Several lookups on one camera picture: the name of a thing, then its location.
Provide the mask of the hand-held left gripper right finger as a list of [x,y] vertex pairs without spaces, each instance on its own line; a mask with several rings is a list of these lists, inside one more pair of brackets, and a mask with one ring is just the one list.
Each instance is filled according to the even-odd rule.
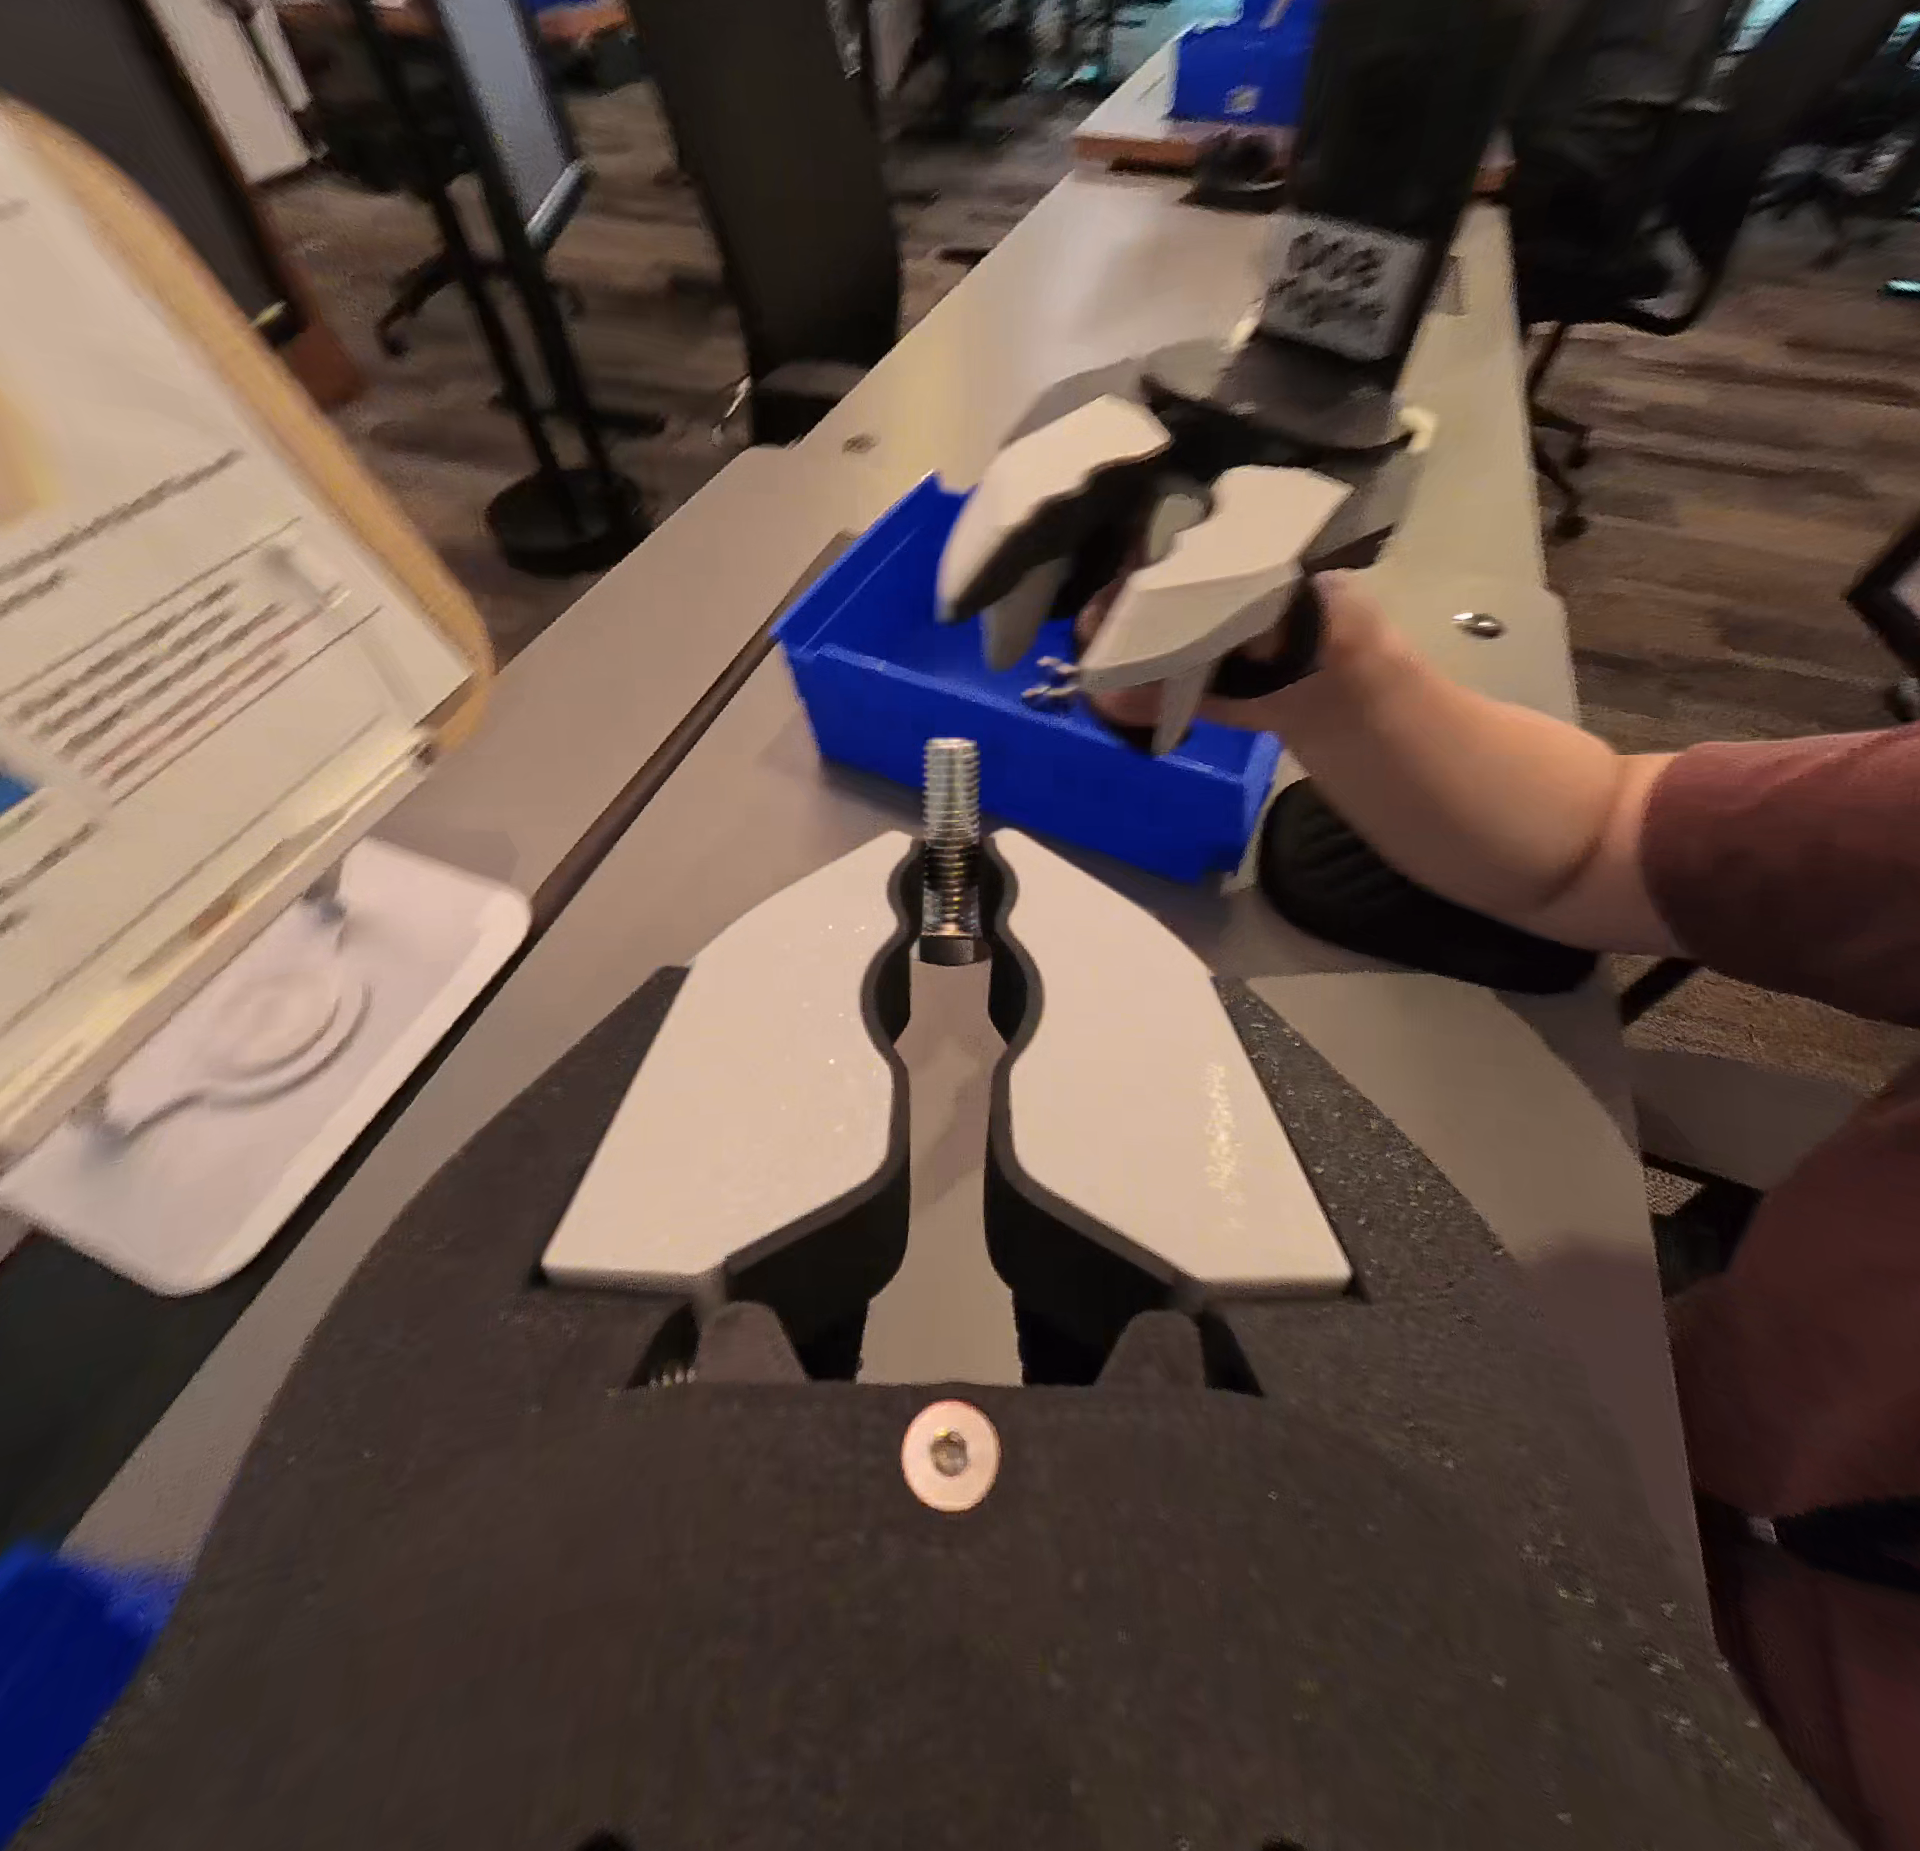
[[1090,1385],[1122,1332],[1195,1320],[1248,1385],[1236,1308],[1333,1302],[1353,1265],[1202,956],[1019,831],[983,843],[992,1072],[983,1234],[1029,1385]]

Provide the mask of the small blue storage bin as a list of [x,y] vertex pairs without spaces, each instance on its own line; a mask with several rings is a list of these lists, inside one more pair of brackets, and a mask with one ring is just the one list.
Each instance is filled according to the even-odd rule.
[[1165,114],[1236,129],[1292,130],[1325,0],[1238,0],[1224,23],[1175,42]]

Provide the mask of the black headphones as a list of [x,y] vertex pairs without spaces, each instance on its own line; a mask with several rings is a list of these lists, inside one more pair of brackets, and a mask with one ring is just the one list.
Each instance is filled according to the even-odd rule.
[[1282,207],[1288,157],[1282,139],[1250,130],[1216,133],[1197,150],[1183,205],[1215,215],[1270,217]]

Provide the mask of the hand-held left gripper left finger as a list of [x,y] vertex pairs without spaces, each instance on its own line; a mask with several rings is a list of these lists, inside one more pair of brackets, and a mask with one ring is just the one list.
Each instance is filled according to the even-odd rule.
[[883,833],[689,961],[557,1227],[547,1283],[698,1320],[760,1304],[814,1380],[857,1376],[910,1227],[917,845]]

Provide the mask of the black framed easel board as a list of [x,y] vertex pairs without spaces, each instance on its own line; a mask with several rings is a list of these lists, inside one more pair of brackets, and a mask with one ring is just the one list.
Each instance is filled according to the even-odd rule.
[[647,534],[636,484],[618,469],[589,398],[547,258],[589,194],[589,161],[540,56],[524,0],[417,0],[441,53],[451,123],[479,185],[506,294],[528,334],[545,392],[483,271],[454,185],[427,173],[425,205],[465,298],[495,392],[530,453],[530,471],[492,497],[484,529],[517,573],[607,573]]

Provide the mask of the person's right hand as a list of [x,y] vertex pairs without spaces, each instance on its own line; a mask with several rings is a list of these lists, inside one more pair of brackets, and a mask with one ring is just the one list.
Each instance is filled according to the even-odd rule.
[[1304,577],[1270,628],[1235,648],[1197,705],[1213,726],[1277,737],[1302,755],[1345,737],[1424,672],[1392,628],[1368,573]]

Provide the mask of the blue plastic parts bin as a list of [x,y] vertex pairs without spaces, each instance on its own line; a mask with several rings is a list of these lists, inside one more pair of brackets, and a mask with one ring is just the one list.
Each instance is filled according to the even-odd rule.
[[1279,741],[1195,724],[1170,757],[1153,759],[1080,703],[1032,703],[1045,661],[1068,654],[1064,622],[1043,623],[1035,653],[993,672],[976,622],[935,616],[936,567],[964,503],[927,476],[774,623],[819,759],[918,787],[924,746],[966,737],[989,820],[1173,881],[1235,875],[1273,791]]
[[3,1553],[3,1841],[124,1696],[185,1580],[39,1545]]

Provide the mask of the grey office chair seat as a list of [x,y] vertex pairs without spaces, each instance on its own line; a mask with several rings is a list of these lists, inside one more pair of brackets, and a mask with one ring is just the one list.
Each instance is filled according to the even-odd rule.
[[1648,1160],[1770,1191],[1916,1058],[1916,1031],[1667,961],[1617,961]]

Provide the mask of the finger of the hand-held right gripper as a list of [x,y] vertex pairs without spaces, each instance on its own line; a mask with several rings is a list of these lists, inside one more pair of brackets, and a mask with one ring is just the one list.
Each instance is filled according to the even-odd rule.
[[1101,395],[997,451],[948,531],[936,617],[976,620],[980,657],[1010,671],[1032,651],[1080,550],[1154,480],[1164,422]]
[[1142,755],[1170,757],[1213,703],[1302,679],[1322,638],[1316,541],[1353,501],[1341,479],[1238,468],[1205,513],[1105,600],[1078,657],[1078,695]]

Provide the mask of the black office chair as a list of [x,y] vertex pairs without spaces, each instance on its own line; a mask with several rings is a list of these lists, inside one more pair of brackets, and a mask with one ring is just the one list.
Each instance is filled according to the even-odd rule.
[[1592,432],[1551,412],[1541,386],[1571,329],[1612,325],[1667,290],[1654,217],[1705,122],[1703,87],[1737,3],[1530,0],[1503,205],[1518,329],[1544,334],[1522,384],[1554,543],[1585,534],[1571,471]]
[[803,442],[895,348],[900,230],[829,0],[625,0],[722,265],[755,445]]

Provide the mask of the person's right forearm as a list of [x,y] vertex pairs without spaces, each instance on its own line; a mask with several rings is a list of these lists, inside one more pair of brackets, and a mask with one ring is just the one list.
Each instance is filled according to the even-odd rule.
[[1396,872],[1484,917],[1587,953],[1675,955],[1645,866],[1675,757],[1625,757],[1425,661],[1403,676],[1350,735],[1288,746],[1331,809]]

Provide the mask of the instruction sheet on stand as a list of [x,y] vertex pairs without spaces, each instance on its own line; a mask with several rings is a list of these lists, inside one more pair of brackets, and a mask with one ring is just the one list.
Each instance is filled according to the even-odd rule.
[[528,937],[375,837],[494,657],[180,232],[10,98],[3,280],[5,1221],[191,1296]]

